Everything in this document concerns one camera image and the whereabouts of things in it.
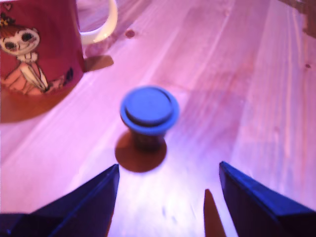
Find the printed illustration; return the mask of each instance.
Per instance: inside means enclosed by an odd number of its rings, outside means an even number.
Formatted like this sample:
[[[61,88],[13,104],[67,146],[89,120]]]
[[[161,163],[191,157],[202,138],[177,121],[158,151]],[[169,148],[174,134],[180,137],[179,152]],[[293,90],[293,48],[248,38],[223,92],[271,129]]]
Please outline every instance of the printed illustration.
[[[0,15],[0,47],[1,50],[15,56],[19,65],[1,83],[12,90],[23,94],[43,94],[63,87],[73,76],[73,70],[67,72],[67,78],[59,78],[47,82],[45,73],[39,67],[38,54],[35,49],[40,43],[40,35],[35,28],[29,29],[15,24],[15,20]]]

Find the mug handle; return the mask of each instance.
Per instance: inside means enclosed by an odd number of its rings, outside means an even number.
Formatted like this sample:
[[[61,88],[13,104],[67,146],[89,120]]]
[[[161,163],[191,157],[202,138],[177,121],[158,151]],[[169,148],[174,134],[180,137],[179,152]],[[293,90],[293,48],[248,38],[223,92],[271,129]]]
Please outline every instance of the mug handle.
[[[118,6],[116,0],[109,0],[109,16],[106,22],[98,29],[89,32],[80,32],[81,43],[90,44],[104,40],[113,33],[118,22]]]

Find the blue cap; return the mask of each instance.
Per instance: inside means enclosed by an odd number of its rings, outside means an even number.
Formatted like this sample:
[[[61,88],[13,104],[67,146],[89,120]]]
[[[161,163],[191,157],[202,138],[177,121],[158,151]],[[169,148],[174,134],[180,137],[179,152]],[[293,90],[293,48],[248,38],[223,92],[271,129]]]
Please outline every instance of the blue cap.
[[[135,89],[124,98],[120,116],[135,132],[146,135],[165,133],[179,117],[177,100],[158,86]]]

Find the table surface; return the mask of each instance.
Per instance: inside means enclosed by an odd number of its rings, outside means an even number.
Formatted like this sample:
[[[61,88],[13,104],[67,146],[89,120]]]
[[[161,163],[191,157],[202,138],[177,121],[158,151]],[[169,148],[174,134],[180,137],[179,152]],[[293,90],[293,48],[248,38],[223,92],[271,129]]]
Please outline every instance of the table surface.
[[[106,0],[77,2],[82,30],[106,19]],[[110,237],[204,236],[205,189],[234,237],[222,160],[316,209],[311,2],[118,0],[116,31],[83,47],[89,72],[65,99],[0,124],[1,211],[32,212],[119,162]],[[148,84],[169,90],[181,108],[152,157],[133,149],[119,116],[124,95]]]

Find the small jar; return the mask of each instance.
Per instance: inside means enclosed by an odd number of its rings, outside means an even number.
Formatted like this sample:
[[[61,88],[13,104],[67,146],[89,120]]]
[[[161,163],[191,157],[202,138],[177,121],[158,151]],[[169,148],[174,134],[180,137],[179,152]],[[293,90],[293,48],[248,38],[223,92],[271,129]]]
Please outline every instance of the small jar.
[[[144,86],[126,95],[120,116],[130,129],[133,141],[142,150],[157,150],[179,117],[175,97],[158,86]]]

